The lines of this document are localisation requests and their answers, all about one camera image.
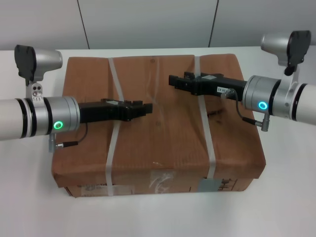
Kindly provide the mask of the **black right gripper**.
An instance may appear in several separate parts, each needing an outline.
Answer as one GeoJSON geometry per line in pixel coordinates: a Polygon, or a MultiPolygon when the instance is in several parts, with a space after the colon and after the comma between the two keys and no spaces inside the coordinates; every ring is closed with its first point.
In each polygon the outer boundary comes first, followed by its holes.
{"type": "Polygon", "coordinates": [[[184,77],[169,75],[169,85],[192,95],[212,95],[221,97],[229,89],[234,89],[237,98],[242,99],[247,81],[224,77],[223,74],[201,73],[195,77],[192,72],[184,72],[184,77]]]}

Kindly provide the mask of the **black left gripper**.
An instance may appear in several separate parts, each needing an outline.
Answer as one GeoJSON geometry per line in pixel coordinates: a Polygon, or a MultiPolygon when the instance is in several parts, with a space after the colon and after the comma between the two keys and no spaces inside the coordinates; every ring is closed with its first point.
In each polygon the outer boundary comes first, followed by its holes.
{"type": "Polygon", "coordinates": [[[153,112],[152,103],[143,101],[131,102],[102,99],[97,102],[79,103],[80,123],[91,123],[108,120],[131,121],[153,112]]]}

